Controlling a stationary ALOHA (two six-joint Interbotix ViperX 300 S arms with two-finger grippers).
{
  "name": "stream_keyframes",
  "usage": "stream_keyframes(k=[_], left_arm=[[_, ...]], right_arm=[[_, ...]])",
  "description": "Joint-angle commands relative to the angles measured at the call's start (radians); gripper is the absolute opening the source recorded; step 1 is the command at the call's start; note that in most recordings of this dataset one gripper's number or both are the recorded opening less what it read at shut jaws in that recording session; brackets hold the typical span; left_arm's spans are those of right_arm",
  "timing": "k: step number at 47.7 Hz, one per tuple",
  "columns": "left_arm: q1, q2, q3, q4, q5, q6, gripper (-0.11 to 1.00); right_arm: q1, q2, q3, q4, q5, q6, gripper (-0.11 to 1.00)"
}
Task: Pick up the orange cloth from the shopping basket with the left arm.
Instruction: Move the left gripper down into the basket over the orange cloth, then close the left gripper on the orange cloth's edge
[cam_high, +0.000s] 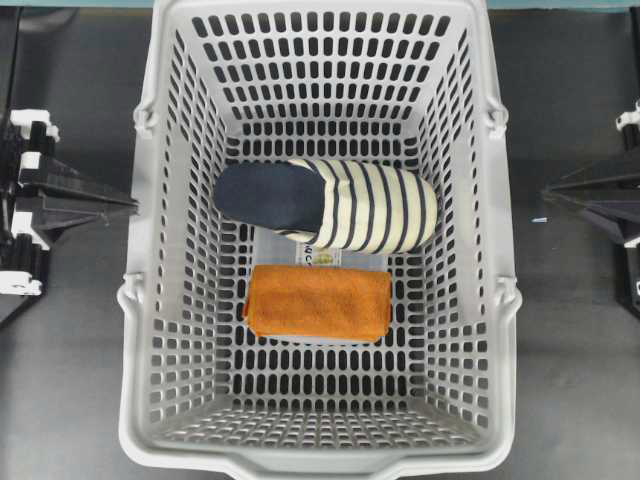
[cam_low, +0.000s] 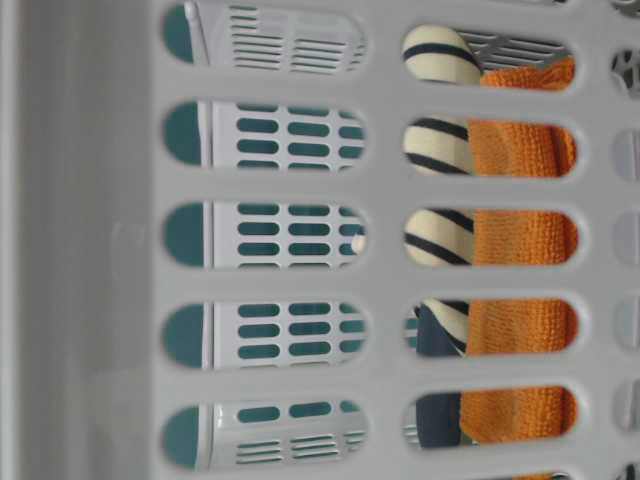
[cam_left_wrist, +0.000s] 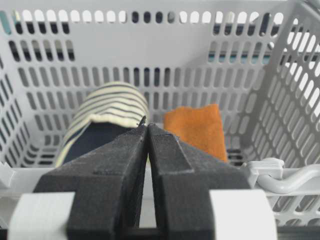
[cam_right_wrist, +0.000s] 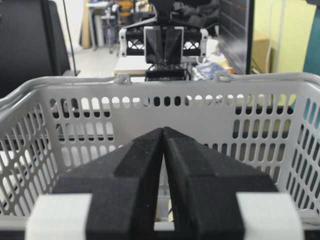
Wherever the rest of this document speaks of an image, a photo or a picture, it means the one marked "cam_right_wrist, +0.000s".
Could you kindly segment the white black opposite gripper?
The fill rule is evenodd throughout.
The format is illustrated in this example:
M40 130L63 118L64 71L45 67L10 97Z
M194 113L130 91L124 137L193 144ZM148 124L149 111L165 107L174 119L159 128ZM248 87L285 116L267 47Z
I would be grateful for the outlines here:
M205 57L208 31L187 26L126 27L119 31L122 57L144 56L147 63L181 63Z

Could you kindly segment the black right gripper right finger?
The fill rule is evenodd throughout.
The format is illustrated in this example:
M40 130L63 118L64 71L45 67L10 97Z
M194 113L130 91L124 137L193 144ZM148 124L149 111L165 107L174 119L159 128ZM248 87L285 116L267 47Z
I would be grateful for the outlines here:
M175 227L198 240L302 240L292 197L268 174L163 130Z

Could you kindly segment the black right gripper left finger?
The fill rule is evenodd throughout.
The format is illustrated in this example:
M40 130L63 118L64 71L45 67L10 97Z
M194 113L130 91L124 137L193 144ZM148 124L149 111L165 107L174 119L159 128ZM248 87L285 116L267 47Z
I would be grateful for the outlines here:
M153 232L163 129L58 177L28 218L27 240L133 240Z

